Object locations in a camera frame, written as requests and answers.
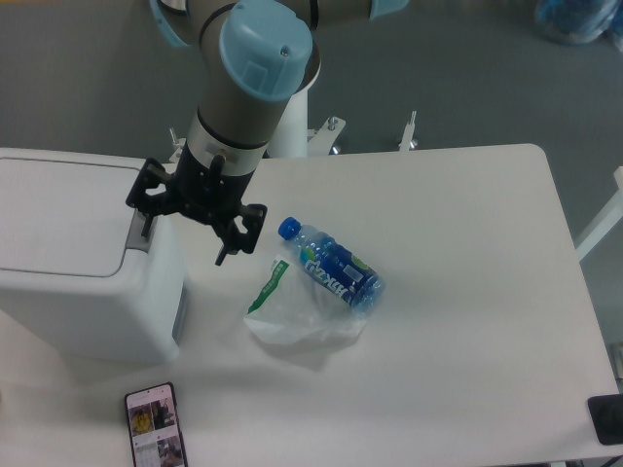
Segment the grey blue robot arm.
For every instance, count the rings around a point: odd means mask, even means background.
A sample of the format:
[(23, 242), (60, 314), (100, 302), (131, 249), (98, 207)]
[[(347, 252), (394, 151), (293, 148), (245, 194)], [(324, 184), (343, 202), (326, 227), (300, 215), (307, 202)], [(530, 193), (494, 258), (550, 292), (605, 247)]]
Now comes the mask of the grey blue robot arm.
[(174, 172), (154, 159), (126, 200), (149, 238), (157, 217), (179, 213), (210, 226), (229, 254), (253, 253), (268, 208), (242, 197), (312, 60), (313, 33), (341, 22), (393, 14), (404, 1), (187, 1), (186, 15), (208, 90)]

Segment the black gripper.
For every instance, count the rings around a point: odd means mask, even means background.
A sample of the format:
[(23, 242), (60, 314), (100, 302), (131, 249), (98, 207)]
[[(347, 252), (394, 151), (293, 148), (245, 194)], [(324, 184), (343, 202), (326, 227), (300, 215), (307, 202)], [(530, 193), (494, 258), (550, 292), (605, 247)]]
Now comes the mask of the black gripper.
[(222, 241), (215, 265), (228, 255), (255, 251), (268, 214), (264, 204), (241, 204), (253, 172), (224, 175), (221, 166), (205, 167), (184, 148), (178, 165), (169, 174), (155, 159), (147, 159), (130, 188), (126, 205), (144, 218), (141, 236), (148, 238), (156, 217), (179, 212), (211, 226)]

